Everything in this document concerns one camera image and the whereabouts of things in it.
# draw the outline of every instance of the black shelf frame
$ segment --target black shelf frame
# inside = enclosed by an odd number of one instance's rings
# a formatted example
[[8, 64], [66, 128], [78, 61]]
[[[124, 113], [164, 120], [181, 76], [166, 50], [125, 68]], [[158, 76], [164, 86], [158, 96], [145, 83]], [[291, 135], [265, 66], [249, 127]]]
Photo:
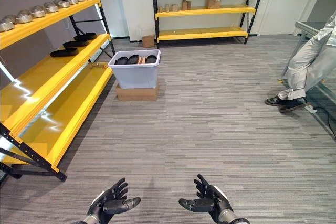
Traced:
[[[249, 2], [250, 2], [250, 0], [246, 0], [245, 4], [249, 5]], [[253, 22], [255, 20], [255, 17], [256, 17], [257, 11], [258, 11], [259, 3], [260, 3], [260, 0], [257, 0], [256, 6], [255, 6], [256, 11], [253, 14], [252, 19], [251, 19], [251, 21], [248, 25], [248, 29], [247, 29], [248, 35], [244, 40], [244, 44], [247, 44], [249, 34], [252, 30]], [[159, 24], [159, 18], [155, 18], [156, 14], [157, 14], [157, 11], [158, 11], [158, 0], [153, 0], [153, 9], [154, 9], [154, 22], [155, 22], [155, 35], [156, 35], [156, 38], [158, 38], [159, 35], [160, 35], [160, 24]], [[239, 25], [240, 27], [243, 27], [243, 24], [244, 24], [244, 21], [245, 21], [245, 16], [246, 16], [246, 13], [243, 13], [241, 21], [240, 21], [240, 25]], [[158, 49], [160, 48], [160, 43], [159, 42], [156, 43], [156, 47]]]
[[[100, 11], [102, 19], [75, 21], [73, 16], [69, 17], [71, 20], [72, 26], [77, 35], [79, 35], [80, 32], [84, 34], [84, 32], [81, 29], [79, 29], [76, 25], [76, 23], [80, 23], [80, 22], [103, 21], [105, 30], [107, 33], [109, 33], [109, 28], [106, 22], [105, 14], [101, 6], [99, 7], [99, 11]], [[111, 47], [113, 54], [115, 54], [112, 41], [109, 41], [109, 45]], [[102, 48], [100, 49], [104, 51], [109, 57], [111, 57], [104, 49]], [[14, 152], [8, 151], [3, 148], [0, 148], [0, 153], [3, 153], [7, 156], [13, 157], [29, 165], [34, 166], [33, 169], [19, 169], [17, 165], [9, 166], [3, 162], [0, 162], [0, 170], [2, 170], [3, 172], [7, 173], [8, 175], [16, 179], [21, 178], [22, 175], [55, 176], [62, 182], [64, 182], [67, 179], [67, 176], [65, 175], [65, 173], [60, 171], [57, 167], [53, 167], [53, 165], [50, 162], [48, 162], [45, 158], [40, 156], [29, 145], [27, 145], [23, 140], [21, 140], [18, 135], [13, 135], [10, 129], [8, 129], [2, 123], [0, 123], [0, 136], [4, 137], [10, 143], [16, 146], [20, 151], [22, 151], [25, 154], [25, 156], [16, 154]]]

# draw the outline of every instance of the gray plastic bin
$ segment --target gray plastic bin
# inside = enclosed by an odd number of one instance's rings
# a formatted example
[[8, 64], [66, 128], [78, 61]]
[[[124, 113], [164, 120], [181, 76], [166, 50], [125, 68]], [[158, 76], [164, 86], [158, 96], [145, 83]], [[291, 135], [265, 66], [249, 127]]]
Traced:
[[[114, 63], [121, 57], [129, 58], [132, 55], [147, 57], [155, 55], [156, 63], [152, 64], [133, 64], [133, 65], [115, 65]], [[138, 50], [138, 51], [120, 51], [110, 60], [108, 66], [113, 69], [120, 87], [122, 89], [153, 89], [156, 88], [158, 66], [160, 63], [160, 50]]]

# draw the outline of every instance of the gray trousers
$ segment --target gray trousers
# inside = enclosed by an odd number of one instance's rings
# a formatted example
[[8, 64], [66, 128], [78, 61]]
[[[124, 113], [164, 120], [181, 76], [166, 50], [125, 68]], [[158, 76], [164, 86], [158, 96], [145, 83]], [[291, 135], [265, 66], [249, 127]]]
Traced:
[[316, 35], [313, 36], [290, 60], [285, 74], [290, 89], [281, 91], [280, 99], [305, 97], [306, 91], [336, 67], [336, 47], [326, 45], [329, 37], [318, 40]]

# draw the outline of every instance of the door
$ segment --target door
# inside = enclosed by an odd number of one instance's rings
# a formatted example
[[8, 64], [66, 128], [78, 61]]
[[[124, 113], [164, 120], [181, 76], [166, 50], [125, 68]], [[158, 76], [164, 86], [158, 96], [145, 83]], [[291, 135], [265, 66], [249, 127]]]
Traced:
[[270, 0], [259, 34], [293, 34], [310, 0]]

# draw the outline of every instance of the person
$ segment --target person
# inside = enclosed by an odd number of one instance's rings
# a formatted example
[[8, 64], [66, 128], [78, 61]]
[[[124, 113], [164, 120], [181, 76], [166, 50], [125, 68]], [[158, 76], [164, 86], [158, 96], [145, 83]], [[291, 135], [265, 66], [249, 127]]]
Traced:
[[[216, 186], [210, 185], [201, 174], [194, 183], [199, 199], [180, 199], [182, 207], [193, 212], [208, 212], [217, 224], [250, 224], [247, 219], [235, 215], [226, 195]], [[99, 194], [91, 203], [84, 221], [72, 224], [108, 224], [113, 215], [121, 214], [136, 207], [141, 199], [139, 197], [127, 199], [127, 182], [122, 178], [111, 188]]]
[[289, 61], [285, 78], [289, 89], [265, 100], [267, 105], [281, 106], [288, 112], [308, 106], [306, 92], [336, 67], [336, 11], [325, 26]]

